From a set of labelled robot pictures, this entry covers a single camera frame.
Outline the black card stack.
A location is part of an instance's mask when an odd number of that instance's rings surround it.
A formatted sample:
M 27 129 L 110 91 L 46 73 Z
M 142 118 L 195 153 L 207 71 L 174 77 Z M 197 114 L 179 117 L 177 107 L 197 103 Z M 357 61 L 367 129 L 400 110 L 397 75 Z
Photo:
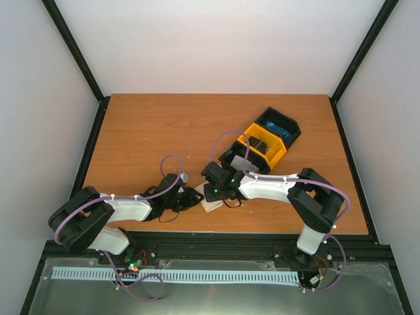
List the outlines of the black card stack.
M 263 141 L 251 136 L 249 138 L 249 144 L 252 148 L 256 149 L 256 151 L 260 152 L 262 155 L 265 155 L 270 147 Z

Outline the beige card holder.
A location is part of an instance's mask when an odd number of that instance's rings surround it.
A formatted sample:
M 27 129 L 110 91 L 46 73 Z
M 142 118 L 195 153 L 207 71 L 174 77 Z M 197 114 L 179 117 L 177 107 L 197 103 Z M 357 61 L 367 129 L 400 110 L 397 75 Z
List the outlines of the beige card holder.
M 199 204 L 203 207 L 204 211 L 206 213 L 211 212 L 221 206 L 223 206 L 223 202 L 221 200 L 218 201 L 212 201 L 212 202 L 208 202 L 205 199 L 205 194 L 204 194 L 204 183 L 200 184 L 199 186 L 195 187 L 195 191 L 198 192 L 199 194 L 201 194 L 203 196 L 203 199 L 199 202 Z

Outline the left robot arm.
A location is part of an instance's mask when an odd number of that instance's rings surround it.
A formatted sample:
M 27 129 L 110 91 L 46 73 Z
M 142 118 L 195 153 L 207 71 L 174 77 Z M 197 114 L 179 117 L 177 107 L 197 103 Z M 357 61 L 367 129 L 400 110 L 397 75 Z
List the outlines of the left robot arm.
M 178 214 L 205 199 L 202 192 L 187 187 L 188 175 L 169 173 L 158 186 L 135 196 L 101 194 L 88 186 L 70 198 L 48 219 L 54 240 L 69 253 L 86 249 L 106 251 L 122 264 L 129 264 L 139 251 L 136 241 L 122 227 L 110 222 L 148 222 L 161 218 L 166 210 Z

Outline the black frame post right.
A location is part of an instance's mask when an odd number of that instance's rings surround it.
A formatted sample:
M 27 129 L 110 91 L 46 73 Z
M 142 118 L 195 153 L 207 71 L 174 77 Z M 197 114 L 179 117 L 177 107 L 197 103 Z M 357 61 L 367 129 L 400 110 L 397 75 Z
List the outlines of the black frame post right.
M 386 0 L 383 2 L 379 12 L 374 18 L 369 30 L 364 36 L 360 46 L 358 47 L 355 55 L 353 56 L 350 64 L 348 65 L 346 71 L 344 72 L 338 86 L 334 90 L 330 100 L 334 105 L 337 105 L 341 97 L 344 95 L 347 87 L 350 85 L 350 82 L 354 78 L 358 68 L 362 65 L 365 57 L 368 55 L 368 52 L 372 48 L 375 40 L 378 38 L 385 24 L 387 23 L 392 12 L 396 8 L 399 0 Z

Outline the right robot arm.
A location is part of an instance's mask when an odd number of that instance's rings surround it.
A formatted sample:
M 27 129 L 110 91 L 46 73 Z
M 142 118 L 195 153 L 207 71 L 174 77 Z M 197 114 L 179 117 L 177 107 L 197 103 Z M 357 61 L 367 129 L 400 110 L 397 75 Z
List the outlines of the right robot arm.
M 212 161 L 201 172 L 206 202 L 264 199 L 288 203 L 303 222 L 293 260 L 309 266 L 321 243 L 350 209 L 349 197 L 311 168 L 279 176 L 228 171 Z

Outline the yellow middle card bin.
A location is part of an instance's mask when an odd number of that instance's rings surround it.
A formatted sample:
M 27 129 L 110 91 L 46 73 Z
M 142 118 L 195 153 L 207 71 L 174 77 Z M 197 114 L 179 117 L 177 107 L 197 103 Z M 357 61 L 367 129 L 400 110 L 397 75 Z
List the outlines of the yellow middle card bin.
M 269 130 L 252 123 L 246 130 L 250 150 L 262 157 L 269 169 L 273 169 L 285 155 L 287 149 L 283 140 Z

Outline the black card bin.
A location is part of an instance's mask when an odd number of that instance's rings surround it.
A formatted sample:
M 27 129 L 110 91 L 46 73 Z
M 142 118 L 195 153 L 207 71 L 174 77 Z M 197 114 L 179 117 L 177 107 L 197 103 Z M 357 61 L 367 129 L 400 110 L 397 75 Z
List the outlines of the black card bin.
M 255 120 L 255 123 L 273 135 L 280 137 L 287 150 L 301 135 L 300 127 L 294 119 L 272 107 L 268 107 Z
M 267 175 L 271 171 L 268 162 L 258 153 L 249 149 L 247 157 L 246 144 L 235 141 L 220 157 L 223 169 L 231 172 L 246 170 L 257 174 Z

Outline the black right card bin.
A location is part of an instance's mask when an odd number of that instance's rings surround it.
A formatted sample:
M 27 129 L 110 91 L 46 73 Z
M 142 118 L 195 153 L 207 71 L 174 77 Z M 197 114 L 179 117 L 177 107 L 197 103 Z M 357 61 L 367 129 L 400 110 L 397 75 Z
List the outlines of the black right card bin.
M 272 107 L 268 107 L 255 120 L 255 123 L 273 135 L 280 137 L 287 150 L 301 135 L 300 127 L 294 119 Z

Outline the blue card stack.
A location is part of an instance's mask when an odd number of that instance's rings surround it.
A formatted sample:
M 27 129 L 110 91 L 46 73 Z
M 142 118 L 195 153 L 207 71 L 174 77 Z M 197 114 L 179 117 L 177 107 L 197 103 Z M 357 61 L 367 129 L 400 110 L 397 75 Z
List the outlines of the blue card stack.
M 291 133 L 288 130 L 284 129 L 283 127 L 280 127 L 272 121 L 266 121 L 263 127 L 269 130 L 272 134 L 276 135 L 277 137 L 282 138 L 283 140 L 288 140 L 291 137 Z

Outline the black front frame rail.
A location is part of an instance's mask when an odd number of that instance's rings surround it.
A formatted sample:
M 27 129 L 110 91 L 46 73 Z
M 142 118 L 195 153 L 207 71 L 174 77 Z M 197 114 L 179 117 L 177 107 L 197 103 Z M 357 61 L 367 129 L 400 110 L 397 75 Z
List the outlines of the black front frame rail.
M 219 234 L 180 232 L 133 232 L 139 250 L 146 253 L 148 266 L 163 261 L 256 261 L 273 263 L 278 268 L 309 271 L 317 263 L 299 264 L 292 258 L 297 241 L 295 234 Z M 381 245 L 370 235 L 338 235 L 328 240 L 319 256 L 332 256 L 332 263 L 384 263 L 396 268 L 388 245 Z

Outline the black left card bin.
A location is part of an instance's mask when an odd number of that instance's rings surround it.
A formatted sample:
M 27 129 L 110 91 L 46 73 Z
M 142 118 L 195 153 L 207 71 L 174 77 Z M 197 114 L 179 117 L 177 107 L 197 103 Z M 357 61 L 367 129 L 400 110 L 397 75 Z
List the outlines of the black left card bin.
M 249 149 L 247 157 L 246 144 L 235 141 L 220 157 L 223 169 L 231 172 L 246 170 L 257 174 L 267 175 L 271 171 L 268 162 L 258 153 Z

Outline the white card stack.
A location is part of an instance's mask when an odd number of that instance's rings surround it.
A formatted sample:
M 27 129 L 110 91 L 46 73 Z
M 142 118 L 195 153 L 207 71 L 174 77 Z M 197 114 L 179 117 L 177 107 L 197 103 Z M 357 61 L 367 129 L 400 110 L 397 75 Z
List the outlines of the white card stack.
M 230 165 L 237 170 L 245 170 L 247 172 L 257 173 L 259 168 L 252 164 L 248 159 L 244 159 L 241 156 L 234 156 L 233 160 L 230 162 Z

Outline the black frame post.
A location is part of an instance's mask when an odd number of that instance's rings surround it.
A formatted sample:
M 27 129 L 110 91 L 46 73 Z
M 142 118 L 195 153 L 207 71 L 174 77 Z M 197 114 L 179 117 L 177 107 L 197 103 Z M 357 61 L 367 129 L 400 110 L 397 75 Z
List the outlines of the black frame post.
M 350 85 L 350 82 L 354 78 L 358 68 L 362 65 L 365 57 L 368 55 L 368 52 L 372 48 L 375 40 L 378 38 L 385 24 L 387 23 L 392 12 L 396 8 L 399 0 L 386 0 L 383 2 L 379 12 L 374 18 L 369 30 L 364 36 L 360 46 L 358 47 L 355 55 L 353 56 L 350 64 L 348 65 L 346 71 L 344 72 L 338 86 L 334 90 L 330 100 L 334 105 L 337 105 L 341 97 L 344 95 L 347 87 Z
M 85 57 L 83 56 L 77 41 L 75 40 L 68 24 L 66 23 L 65 18 L 58 8 L 56 1 L 42 0 L 41 2 L 49 14 L 52 22 L 54 23 L 56 29 L 58 30 L 61 38 L 63 39 L 67 49 L 72 55 L 95 99 L 101 106 L 103 106 L 108 101 L 108 97 L 104 96 L 104 93 L 101 91 L 101 88 L 99 87 L 87 61 L 85 60 Z

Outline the black frame post left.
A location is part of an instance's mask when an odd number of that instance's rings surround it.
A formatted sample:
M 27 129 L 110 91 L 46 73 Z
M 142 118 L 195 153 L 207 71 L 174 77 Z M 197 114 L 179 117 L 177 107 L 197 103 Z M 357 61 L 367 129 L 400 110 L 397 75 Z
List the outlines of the black frame post left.
M 101 106 L 103 106 L 108 101 L 108 97 L 104 96 L 104 93 L 101 91 L 101 88 L 99 87 L 87 61 L 85 60 L 85 57 L 83 56 L 77 41 L 75 40 L 68 24 L 66 23 L 65 18 L 58 8 L 56 1 L 42 0 L 41 2 L 49 14 L 52 22 L 54 23 L 56 29 L 58 30 L 61 38 L 63 39 L 67 49 L 72 55 L 95 99 Z

